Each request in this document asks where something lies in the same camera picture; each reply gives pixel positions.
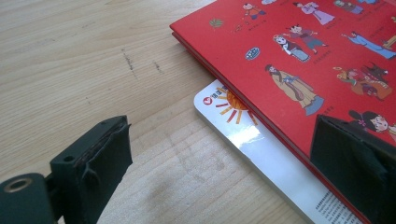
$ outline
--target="wooden table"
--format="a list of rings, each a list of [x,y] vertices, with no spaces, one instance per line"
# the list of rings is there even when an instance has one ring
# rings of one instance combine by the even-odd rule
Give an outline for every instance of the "wooden table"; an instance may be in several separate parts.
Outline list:
[[[134,164],[99,223],[304,223],[195,112],[214,78],[168,26],[210,2],[2,1],[0,180],[127,115]]]

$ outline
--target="orange sun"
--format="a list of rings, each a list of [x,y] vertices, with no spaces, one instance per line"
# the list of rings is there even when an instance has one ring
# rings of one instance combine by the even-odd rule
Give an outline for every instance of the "orange sun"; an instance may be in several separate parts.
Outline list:
[[[232,92],[226,91],[222,88],[217,88],[217,90],[222,91],[227,94],[226,96],[219,96],[218,99],[223,99],[223,100],[228,101],[227,104],[216,105],[216,107],[228,106],[223,111],[221,111],[220,114],[224,115],[230,110],[233,111],[231,113],[231,116],[227,119],[228,123],[230,123],[231,120],[233,120],[233,117],[235,117],[236,112],[238,112],[236,124],[239,124],[239,122],[241,121],[242,112],[247,111],[247,113],[250,116],[251,120],[253,121],[254,125],[257,125],[257,121],[254,119],[253,114],[248,110],[248,108],[244,104],[242,104],[242,102]]]

